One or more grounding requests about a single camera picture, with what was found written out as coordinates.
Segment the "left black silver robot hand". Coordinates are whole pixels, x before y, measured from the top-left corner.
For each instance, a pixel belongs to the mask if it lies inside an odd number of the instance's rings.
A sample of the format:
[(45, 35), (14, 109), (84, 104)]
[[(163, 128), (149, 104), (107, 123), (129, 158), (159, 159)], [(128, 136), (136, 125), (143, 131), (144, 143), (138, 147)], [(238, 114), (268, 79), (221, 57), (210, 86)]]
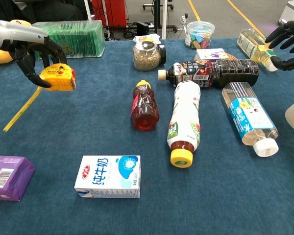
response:
[(39, 52), (44, 67), (53, 63), (67, 64), (67, 58), (60, 45), (41, 28), (0, 20), (0, 50), (7, 51), (24, 75), (35, 85), (56, 90), (35, 71), (35, 52)]

